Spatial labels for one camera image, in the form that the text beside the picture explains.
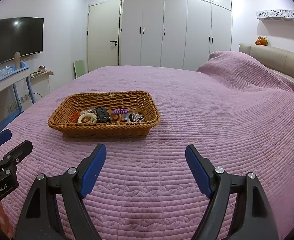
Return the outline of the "black hair claw clip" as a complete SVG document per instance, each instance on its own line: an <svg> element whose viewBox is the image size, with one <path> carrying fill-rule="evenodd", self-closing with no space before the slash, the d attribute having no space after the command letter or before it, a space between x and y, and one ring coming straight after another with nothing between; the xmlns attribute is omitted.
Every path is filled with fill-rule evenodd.
<svg viewBox="0 0 294 240"><path fill-rule="evenodd" d="M105 107L98 107L95 109L95 112L97 116L97 122L111 122L111 116Z"/></svg>

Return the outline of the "blue hair clip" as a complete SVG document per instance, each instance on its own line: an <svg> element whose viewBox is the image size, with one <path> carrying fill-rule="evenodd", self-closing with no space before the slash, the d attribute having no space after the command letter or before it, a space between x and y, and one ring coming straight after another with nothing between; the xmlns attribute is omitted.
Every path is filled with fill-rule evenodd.
<svg viewBox="0 0 294 240"><path fill-rule="evenodd" d="M129 113L126 113L126 114L124 114L123 116L124 116L126 122L131 122L130 114L129 114Z"/></svg>

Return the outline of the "blue and white desk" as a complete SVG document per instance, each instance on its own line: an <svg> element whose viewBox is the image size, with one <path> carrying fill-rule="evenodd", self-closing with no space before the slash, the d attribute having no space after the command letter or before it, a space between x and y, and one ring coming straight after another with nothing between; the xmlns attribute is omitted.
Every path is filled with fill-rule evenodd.
<svg viewBox="0 0 294 240"><path fill-rule="evenodd" d="M24 111L22 110L20 98L18 95L18 91L16 89L16 83L25 79L27 83L27 88L29 91L30 99L32 103L35 103L35 98L34 98L34 92L32 89L32 84L31 84L31 70L30 66L27 65L26 62L21 61L20 62L20 68L17 68L16 70L5 74L4 76L0 77L0 92L3 91L4 89L8 87L12 87L15 100L17 103L17 108L12 110L11 113L0 122L0 132L7 126L9 125L14 119L16 119L20 114L22 114Z"/></svg>

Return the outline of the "brown wicker basket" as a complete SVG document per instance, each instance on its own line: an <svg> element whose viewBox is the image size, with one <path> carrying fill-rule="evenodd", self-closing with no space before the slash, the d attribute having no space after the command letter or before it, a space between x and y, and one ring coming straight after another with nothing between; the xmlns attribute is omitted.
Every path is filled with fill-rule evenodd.
<svg viewBox="0 0 294 240"><path fill-rule="evenodd" d="M68 138L144 137L159 123L152 96L143 91L70 95L48 120Z"/></svg>

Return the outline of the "purple quilted bedspread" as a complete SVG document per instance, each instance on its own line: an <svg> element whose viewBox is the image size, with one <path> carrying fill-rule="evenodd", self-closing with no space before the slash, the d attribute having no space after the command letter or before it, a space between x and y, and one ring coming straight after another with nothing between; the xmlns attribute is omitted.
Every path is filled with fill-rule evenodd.
<svg viewBox="0 0 294 240"><path fill-rule="evenodd" d="M66 138L47 122L69 95L142 90L161 122L143 138ZM19 187L2 202L16 225L39 173L77 166L98 143L107 158L85 206L102 239L190 239L208 199L185 159L192 144L228 173L255 173L272 207L278 234L294 228L294 84L236 51L214 53L195 71L102 67L30 107L8 128L0 159L25 140L32 153L18 166Z"/></svg>

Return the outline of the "beige bottle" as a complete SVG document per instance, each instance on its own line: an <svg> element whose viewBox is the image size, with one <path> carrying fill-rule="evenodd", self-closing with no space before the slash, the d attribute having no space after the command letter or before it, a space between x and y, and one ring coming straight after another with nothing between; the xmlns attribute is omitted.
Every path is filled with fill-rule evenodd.
<svg viewBox="0 0 294 240"><path fill-rule="evenodd" d="M20 52L17 51L14 54L14 64L15 64L15 69L20 69L21 68L21 64L20 64Z"/></svg>

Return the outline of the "green board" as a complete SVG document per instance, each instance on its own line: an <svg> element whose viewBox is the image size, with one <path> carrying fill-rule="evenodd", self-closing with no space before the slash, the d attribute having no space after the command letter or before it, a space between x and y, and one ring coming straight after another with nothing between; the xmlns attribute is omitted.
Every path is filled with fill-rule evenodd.
<svg viewBox="0 0 294 240"><path fill-rule="evenodd" d="M76 79L86 74L83 60L74 61L73 66Z"/></svg>

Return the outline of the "black television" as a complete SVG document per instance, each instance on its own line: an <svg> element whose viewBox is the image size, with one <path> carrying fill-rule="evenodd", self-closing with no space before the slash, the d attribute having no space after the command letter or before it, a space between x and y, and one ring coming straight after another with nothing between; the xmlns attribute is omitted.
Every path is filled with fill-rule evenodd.
<svg viewBox="0 0 294 240"><path fill-rule="evenodd" d="M21 56L40 53L43 45L44 19L37 17L0 20L0 64Z"/></svg>

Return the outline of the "beige padded headboard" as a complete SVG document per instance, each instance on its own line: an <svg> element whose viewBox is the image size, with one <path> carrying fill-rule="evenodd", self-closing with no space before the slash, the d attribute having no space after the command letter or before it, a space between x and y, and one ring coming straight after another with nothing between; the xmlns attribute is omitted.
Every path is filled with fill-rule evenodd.
<svg viewBox="0 0 294 240"><path fill-rule="evenodd" d="M264 66L294 79L294 53L280 48L239 44L239 52L250 55Z"/></svg>

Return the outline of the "orange plush toy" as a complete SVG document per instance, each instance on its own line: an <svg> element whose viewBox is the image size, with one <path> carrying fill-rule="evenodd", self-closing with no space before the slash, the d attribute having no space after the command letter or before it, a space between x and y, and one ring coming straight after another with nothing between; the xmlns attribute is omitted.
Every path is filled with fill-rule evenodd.
<svg viewBox="0 0 294 240"><path fill-rule="evenodd" d="M254 44L258 46L268 46L268 38L265 36L259 36Z"/></svg>

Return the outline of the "white wardrobe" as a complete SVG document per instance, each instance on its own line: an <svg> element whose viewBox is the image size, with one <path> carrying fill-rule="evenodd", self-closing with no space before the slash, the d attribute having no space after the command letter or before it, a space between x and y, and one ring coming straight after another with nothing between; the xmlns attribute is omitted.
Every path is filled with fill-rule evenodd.
<svg viewBox="0 0 294 240"><path fill-rule="evenodd" d="M123 0L122 13L122 65L195 70L231 49L231 0Z"/></svg>

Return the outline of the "white door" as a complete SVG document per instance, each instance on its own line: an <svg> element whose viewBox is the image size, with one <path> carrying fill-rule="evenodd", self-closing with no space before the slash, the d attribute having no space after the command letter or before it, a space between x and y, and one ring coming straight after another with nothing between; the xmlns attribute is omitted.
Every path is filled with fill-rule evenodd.
<svg viewBox="0 0 294 240"><path fill-rule="evenodd" d="M89 7L87 28L88 71L119 63L121 0L109 0Z"/></svg>

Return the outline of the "small wooden wall shelf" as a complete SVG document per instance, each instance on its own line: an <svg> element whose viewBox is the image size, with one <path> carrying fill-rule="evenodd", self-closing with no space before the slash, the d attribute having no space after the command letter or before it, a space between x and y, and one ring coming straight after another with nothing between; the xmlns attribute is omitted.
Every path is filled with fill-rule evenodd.
<svg viewBox="0 0 294 240"><path fill-rule="evenodd" d="M53 74L54 73L51 70L47 70L46 67L44 65L42 65L42 66L39 67L38 71L33 72L30 75L30 78L35 79L36 77L40 77L40 76L43 76L43 75L53 75Z"/></svg>

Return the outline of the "white patterned wall shelf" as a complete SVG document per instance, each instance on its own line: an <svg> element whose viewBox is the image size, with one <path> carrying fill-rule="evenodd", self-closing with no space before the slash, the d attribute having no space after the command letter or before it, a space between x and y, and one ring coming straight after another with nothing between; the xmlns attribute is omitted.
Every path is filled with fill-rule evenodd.
<svg viewBox="0 0 294 240"><path fill-rule="evenodd" d="M257 19L261 21L286 21L294 22L294 10L277 9L256 12Z"/></svg>

